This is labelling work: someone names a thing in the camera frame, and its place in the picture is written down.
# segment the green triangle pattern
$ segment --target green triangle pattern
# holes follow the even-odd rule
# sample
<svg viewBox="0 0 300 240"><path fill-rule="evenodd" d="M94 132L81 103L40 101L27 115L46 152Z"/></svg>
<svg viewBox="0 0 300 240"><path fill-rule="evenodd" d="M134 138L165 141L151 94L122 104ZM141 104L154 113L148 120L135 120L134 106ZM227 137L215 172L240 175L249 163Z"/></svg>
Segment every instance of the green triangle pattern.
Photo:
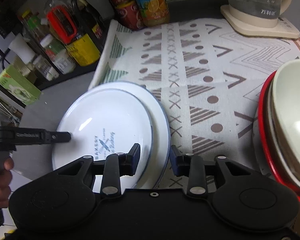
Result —
<svg viewBox="0 0 300 240"><path fill-rule="evenodd" d="M111 69L110 66L109 66L109 63L107 63L106 73L103 76L103 79L100 82L100 84L117 81L119 78L121 78L122 76L124 76L126 74L128 74L127 71L124 71L124 70L113 70L113 69Z"/></svg>
<svg viewBox="0 0 300 240"><path fill-rule="evenodd" d="M121 45L117 35L115 35L114 42L113 42L112 48L111 48L110 58L119 58L122 55L124 55L129 49L132 49L132 47L124 48Z"/></svg>
<svg viewBox="0 0 300 240"><path fill-rule="evenodd" d="M127 27L124 27L120 23L118 23L117 32L119 32L119 33L132 33L132 30L130 30Z"/></svg>

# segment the stacked plates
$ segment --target stacked plates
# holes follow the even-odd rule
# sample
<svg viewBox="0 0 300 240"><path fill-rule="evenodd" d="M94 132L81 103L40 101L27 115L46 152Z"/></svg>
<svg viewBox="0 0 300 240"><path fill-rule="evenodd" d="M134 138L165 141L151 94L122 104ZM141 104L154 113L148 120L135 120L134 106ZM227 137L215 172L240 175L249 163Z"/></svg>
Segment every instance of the stacked plates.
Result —
<svg viewBox="0 0 300 240"><path fill-rule="evenodd" d="M285 63L268 77L256 115L253 142L261 171L270 168L300 201L300 60Z"/></svg>
<svg viewBox="0 0 300 240"><path fill-rule="evenodd" d="M85 155L105 160L113 153L128 153L139 143L136 174L120 178L122 192L156 187L167 166L170 129L164 109L148 90L130 82L107 83L82 95L68 109L58 131L71 133L72 139L55 145L54 170ZM94 192L100 192L101 180L102 175L96 176Z"/></svg>

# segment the red bowl rim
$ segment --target red bowl rim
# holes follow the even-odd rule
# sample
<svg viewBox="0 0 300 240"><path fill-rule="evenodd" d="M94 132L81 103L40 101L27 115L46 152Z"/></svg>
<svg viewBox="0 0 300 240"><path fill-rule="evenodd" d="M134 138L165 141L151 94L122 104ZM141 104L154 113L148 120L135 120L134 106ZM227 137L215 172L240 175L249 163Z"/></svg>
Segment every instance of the red bowl rim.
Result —
<svg viewBox="0 0 300 240"><path fill-rule="evenodd" d="M265 127L264 127L264 116L263 116L263 108L264 108L264 99L265 99L265 94L267 89L269 88L274 75L275 75L276 71L273 72L265 81L265 83L262 86L261 92L260 92L260 96L259 96L259 103L258 103L258 125L259 125L259 133L260 133L260 139L261 139L261 143L262 143L262 148L267 160L267 163L272 171L272 174L274 176L274 178L276 179L277 182L281 183L282 185L285 185L289 188L291 188L291 186L294 187L294 185L290 185L290 183L284 181L281 177L281 175L279 174L277 168L275 167L275 164L272 160L272 157L270 155L270 150L266 141L266 133L265 133Z"/></svg>

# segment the hand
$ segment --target hand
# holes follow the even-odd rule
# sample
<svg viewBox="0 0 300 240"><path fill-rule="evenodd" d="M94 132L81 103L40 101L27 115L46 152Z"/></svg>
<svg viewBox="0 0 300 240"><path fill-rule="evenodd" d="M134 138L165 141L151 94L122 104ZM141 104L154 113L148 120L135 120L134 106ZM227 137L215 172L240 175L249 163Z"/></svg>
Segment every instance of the hand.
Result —
<svg viewBox="0 0 300 240"><path fill-rule="evenodd" d="M0 174L0 208L7 208L9 204L9 196L11 189L9 184L12 180L11 169L13 169L14 163L11 158L8 158L4 162L5 170Z"/></svg>

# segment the green box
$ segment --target green box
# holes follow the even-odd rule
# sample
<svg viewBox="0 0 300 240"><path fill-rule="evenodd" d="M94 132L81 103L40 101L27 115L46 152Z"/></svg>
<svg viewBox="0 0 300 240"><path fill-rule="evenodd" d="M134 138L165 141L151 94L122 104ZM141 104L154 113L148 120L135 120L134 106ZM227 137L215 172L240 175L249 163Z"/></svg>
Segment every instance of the green box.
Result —
<svg viewBox="0 0 300 240"><path fill-rule="evenodd" d="M26 106L36 101L41 92L27 80L12 65L9 65L0 74L0 85L18 98Z"/></svg>

